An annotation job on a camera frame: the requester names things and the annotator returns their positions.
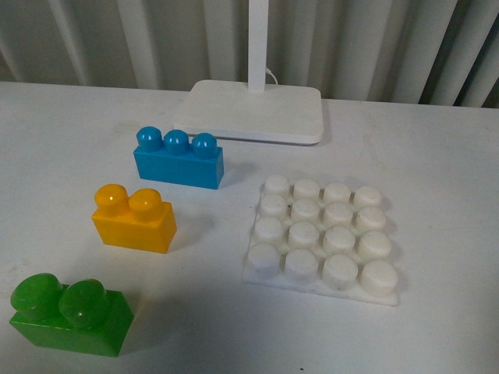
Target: building block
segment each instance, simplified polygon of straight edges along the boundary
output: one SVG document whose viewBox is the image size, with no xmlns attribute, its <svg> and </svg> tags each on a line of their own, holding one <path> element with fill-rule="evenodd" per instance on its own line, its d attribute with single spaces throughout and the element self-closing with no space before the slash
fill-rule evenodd
<svg viewBox="0 0 499 374">
<path fill-rule="evenodd" d="M 10 324 L 38 347 L 116 357 L 133 321 L 121 292 L 95 279 L 71 286 L 49 273 L 28 277 L 10 298 Z"/>
<path fill-rule="evenodd" d="M 398 273 L 382 195 L 341 182 L 294 186 L 283 175 L 264 183 L 245 259 L 246 283 L 336 298 L 398 305 Z"/>
<path fill-rule="evenodd" d="M 95 193 L 95 228 L 107 245 L 166 253 L 177 231 L 170 203 L 154 189 L 128 197 L 122 185 L 104 185 Z"/>
<path fill-rule="evenodd" d="M 211 134 L 203 132 L 189 144 L 182 130 L 172 130 L 162 139 L 160 130 L 148 126 L 137 133 L 137 141 L 133 156 L 142 179 L 218 189 L 224 155 Z"/>
</svg>

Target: lamp base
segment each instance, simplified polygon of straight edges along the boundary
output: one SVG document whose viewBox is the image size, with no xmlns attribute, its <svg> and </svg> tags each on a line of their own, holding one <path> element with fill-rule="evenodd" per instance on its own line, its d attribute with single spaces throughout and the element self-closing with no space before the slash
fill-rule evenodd
<svg viewBox="0 0 499 374">
<path fill-rule="evenodd" d="M 182 103 L 173 128 L 191 135 L 315 144 L 324 131 L 320 92 L 272 84 L 264 92 L 251 92 L 248 83 L 202 80 Z"/>
</svg>

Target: white baseplate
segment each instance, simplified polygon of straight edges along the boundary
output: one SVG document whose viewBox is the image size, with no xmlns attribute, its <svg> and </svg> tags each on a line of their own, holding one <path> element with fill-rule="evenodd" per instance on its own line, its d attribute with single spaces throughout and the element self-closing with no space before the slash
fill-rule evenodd
<svg viewBox="0 0 499 374">
<path fill-rule="evenodd" d="M 291 185 L 282 175 L 264 184 L 245 258 L 245 283 L 397 306 L 398 274 L 374 187 Z"/>
</svg>

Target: green stud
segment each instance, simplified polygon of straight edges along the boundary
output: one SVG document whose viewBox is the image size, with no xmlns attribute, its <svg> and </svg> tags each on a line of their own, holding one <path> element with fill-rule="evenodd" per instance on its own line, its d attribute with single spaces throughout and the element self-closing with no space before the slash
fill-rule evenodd
<svg viewBox="0 0 499 374">
<path fill-rule="evenodd" d="M 110 304 L 104 286 L 95 279 L 81 280 L 66 288 L 59 299 L 59 311 L 77 329 L 102 323 Z"/>
<path fill-rule="evenodd" d="M 27 320 L 35 322 L 58 314 L 62 285 L 49 273 L 32 275 L 23 280 L 10 298 L 12 307 Z"/>
</svg>

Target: desk lamp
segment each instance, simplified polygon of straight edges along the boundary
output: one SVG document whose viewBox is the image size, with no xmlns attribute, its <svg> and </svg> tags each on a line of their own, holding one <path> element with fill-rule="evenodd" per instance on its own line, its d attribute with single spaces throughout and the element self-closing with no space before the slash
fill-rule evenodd
<svg viewBox="0 0 499 374">
<path fill-rule="evenodd" d="M 268 0 L 249 0 L 248 83 L 202 80 L 173 119 L 191 135 L 310 145 L 324 131 L 320 92 L 265 84 Z"/>
</svg>

